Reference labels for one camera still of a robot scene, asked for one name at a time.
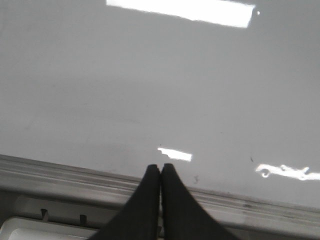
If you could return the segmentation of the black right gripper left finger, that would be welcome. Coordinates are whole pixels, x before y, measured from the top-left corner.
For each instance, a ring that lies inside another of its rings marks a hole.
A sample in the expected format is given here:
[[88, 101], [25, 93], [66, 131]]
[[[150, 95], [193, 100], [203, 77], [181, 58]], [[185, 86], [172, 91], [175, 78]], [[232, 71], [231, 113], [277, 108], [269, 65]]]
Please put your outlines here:
[[90, 240], [156, 240], [160, 203], [160, 171], [155, 164], [147, 166], [138, 187], [105, 226]]

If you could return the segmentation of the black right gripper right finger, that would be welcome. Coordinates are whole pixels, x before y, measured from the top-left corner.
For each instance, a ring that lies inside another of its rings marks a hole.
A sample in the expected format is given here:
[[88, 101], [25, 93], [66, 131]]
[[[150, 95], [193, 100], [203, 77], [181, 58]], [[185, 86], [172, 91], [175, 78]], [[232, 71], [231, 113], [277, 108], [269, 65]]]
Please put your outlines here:
[[161, 198], [166, 240], [238, 239], [200, 206], [171, 163], [161, 171]]

